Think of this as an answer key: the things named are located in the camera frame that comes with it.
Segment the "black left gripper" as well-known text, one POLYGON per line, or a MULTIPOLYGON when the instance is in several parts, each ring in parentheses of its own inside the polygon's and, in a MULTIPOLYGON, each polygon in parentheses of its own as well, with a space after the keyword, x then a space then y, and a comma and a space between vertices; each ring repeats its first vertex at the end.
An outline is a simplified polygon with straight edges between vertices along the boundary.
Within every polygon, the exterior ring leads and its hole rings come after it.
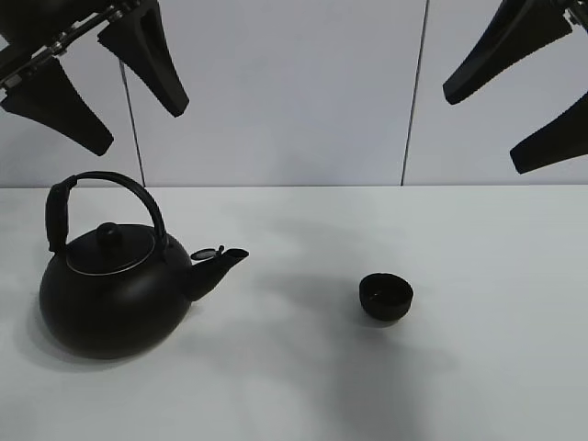
POLYGON ((189 98, 172 60, 157 1, 3 1, 1 3, 1 107, 60 132, 95 155, 114 137, 85 103, 61 63, 51 58, 21 81, 39 52, 61 55, 99 24, 98 42, 126 64, 174 117, 189 98))

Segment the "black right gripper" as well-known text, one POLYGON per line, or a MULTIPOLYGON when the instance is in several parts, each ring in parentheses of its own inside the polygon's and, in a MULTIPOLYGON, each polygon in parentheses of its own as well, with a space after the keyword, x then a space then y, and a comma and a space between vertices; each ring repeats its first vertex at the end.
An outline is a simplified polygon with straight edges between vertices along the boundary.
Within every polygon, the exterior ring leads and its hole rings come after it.
MULTIPOLYGON (((587 2, 502 1, 487 28, 443 84, 446 101, 456 105, 526 56, 587 22, 587 2)), ((510 151, 515 170, 525 174, 587 154, 587 95, 510 151)))

